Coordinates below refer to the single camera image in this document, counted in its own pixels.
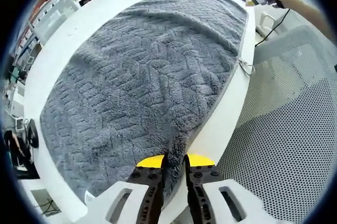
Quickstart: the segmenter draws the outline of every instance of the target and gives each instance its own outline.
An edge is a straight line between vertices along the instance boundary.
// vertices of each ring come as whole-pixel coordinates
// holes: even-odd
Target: small tag
[[[88,205],[88,203],[92,202],[96,197],[92,195],[88,190],[85,191],[84,194],[84,203]]]

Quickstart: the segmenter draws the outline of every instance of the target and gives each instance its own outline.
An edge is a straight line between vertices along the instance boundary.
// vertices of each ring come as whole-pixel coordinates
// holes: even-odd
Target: white table
[[[120,11],[141,0],[93,0],[80,8],[53,34],[41,50],[26,80],[25,117],[35,120],[39,135],[39,149],[34,150],[36,169],[49,194],[71,221],[86,214],[86,206],[72,192],[57,171],[46,148],[39,117],[50,91],[63,68],[77,48],[105,22]],[[249,15],[242,59],[253,63],[255,20],[252,8]],[[218,163],[234,131],[249,85],[249,76],[238,67],[216,110],[204,125],[191,147],[190,153],[200,154]],[[171,223],[187,206],[187,188],[183,178],[177,193],[163,210],[160,223]]]

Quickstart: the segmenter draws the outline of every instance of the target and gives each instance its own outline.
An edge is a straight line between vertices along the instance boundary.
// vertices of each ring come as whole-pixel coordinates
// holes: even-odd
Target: screw
[[[150,174],[148,176],[148,178],[150,178],[150,179],[156,179],[157,177],[158,177],[157,174]]]
[[[196,177],[196,178],[201,178],[202,177],[202,173],[201,172],[196,172],[193,176]]]
[[[131,177],[133,177],[133,178],[138,178],[140,176],[141,176],[141,174],[137,171],[135,171],[134,173],[131,174]]]

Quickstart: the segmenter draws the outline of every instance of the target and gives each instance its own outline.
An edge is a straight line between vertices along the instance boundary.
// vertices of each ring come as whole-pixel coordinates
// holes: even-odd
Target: textured towel
[[[81,200],[166,152],[172,189],[237,66],[246,16],[231,0],[144,0],[81,45],[41,113],[47,148]]]

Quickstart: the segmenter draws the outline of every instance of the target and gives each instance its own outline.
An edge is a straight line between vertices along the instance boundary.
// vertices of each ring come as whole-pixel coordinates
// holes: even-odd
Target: black cable
[[[270,36],[270,34],[273,33],[273,31],[275,31],[275,29],[277,29],[277,27],[279,27],[283,23],[285,17],[289,13],[289,11],[290,11],[290,9],[287,10],[287,12],[283,16],[282,20],[275,27],[273,27],[273,29],[265,36],[265,38],[263,38],[260,42],[258,42],[257,44],[255,44],[255,47],[259,46],[261,43],[263,43],[264,41],[267,40],[267,38]]]
[[[282,18],[282,20],[280,21],[280,23],[278,23],[275,27],[273,27],[273,29],[265,36],[265,38],[262,40],[262,41],[260,41],[260,42],[258,42],[257,44],[255,44],[255,47],[257,47],[258,45],[260,45],[261,43],[263,43],[264,41],[266,41],[266,39],[269,37],[269,35],[277,28],[277,27],[279,27],[282,23],[283,23],[283,21],[284,21],[284,19],[285,19],[285,17],[286,17],[286,15],[289,13],[289,11],[290,11],[290,9],[288,9],[288,11],[285,13],[285,15],[283,16],[283,18]]]
[[[37,207],[44,207],[44,206],[47,206],[48,204],[51,204],[52,203],[52,199],[50,199],[50,198],[47,198],[47,200],[48,200],[48,202],[47,203],[44,203],[44,204],[42,204],[42,205],[38,205],[38,206],[35,206],[34,208],[37,208]]]
[[[45,215],[46,213],[59,213],[59,212],[61,212],[61,210],[59,210],[59,209],[56,209],[56,210],[52,209],[52,210],[44,212],[43,215]]]
[[[53,200],[51,200],[51,201],[49,202],[49,206],[48,206],[47,210],[45,210],[41,215],[44,215],[44,214],[48,213],[50,207],[52,207],[53,202],[54,202]]]

